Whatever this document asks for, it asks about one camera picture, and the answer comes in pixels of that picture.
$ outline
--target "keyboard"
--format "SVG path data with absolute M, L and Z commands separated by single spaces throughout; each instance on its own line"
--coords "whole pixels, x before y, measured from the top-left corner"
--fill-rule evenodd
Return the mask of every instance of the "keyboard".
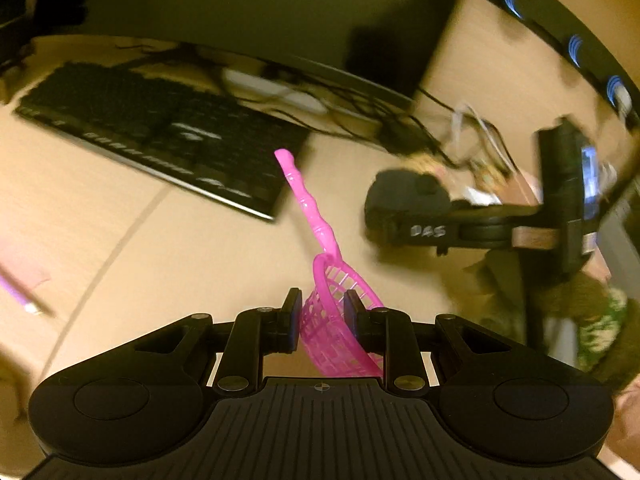
M 273 152 L 309 130 L 230 98 L 122 68 L 67 63 L 15 113 L 139 170 L 271 221 L 287 187 Z

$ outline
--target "purple pen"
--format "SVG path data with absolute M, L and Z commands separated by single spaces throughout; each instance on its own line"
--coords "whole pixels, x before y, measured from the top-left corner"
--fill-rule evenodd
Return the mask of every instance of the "purple pen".
M 0 286 L 4 288 L 11 296 L 17 301 L 25 312 L 29 314 L 42 314 L 44 311 L 28 296 L 28 294 L 20 290 L 18 285 L 12 280 L 9 280 L 4 274 L 0 272 Z

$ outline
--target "glowing blue light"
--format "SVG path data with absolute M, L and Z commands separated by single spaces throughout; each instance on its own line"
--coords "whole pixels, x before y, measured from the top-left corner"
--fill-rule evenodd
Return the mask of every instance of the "glowing blue light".
M 609 82 L 607 82 L 607 98 L 614 106 L 616 105 L 616 88 L 618 86 L 622 86 L 620 76 L 615 75 L 609 78 Z
M 574 34 L 569 40 L 569 57 L 571 61 L 574 62 L 574 65 L 580 68 L 580 63 L 578 63 L 578 51 L 582 46 L 582 38 L 577 34 Z
M 516 2 L 516 0 L 504 0 L 504 4 L 509 8 L 509 10 L 511 12 L 513 12 L 515 16 L 517 16 L 518 18 L 520 18 L 522 20 L 523 19 L 522 15 L 516 10 L 516 3 L 515 2 Z

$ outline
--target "pink basket handle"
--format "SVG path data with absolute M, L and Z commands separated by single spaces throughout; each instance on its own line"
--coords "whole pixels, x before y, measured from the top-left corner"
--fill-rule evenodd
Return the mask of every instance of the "pink basket handle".
M 318 204 L 306 190 L 302 175 L 296 168 L 293 155 L 287 150 L 276 150 L 275 156 L 322 250 L 337 260 L 342 260 L 338 243 L 335 241 L 334 230 L 320 216 Z

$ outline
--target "pink basket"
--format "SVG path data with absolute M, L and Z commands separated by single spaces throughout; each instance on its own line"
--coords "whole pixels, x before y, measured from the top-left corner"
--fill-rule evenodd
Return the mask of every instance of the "pink basket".
M 318 211 L 316 201 L 305 189 L 293 156 L 277 150 L 276 158 L 287 177 L 311 229 L 323 249 L 314 258 L 316 288 L 300 315 L 300 339 L 311 360 L 326 376 L 371 377 L 382 375 L 382 358 L 367 354 L 344 322 L 342 299 L 353 289 L 367 308 L 383 306 L 362 277 L 345 263 L 334 231 Z

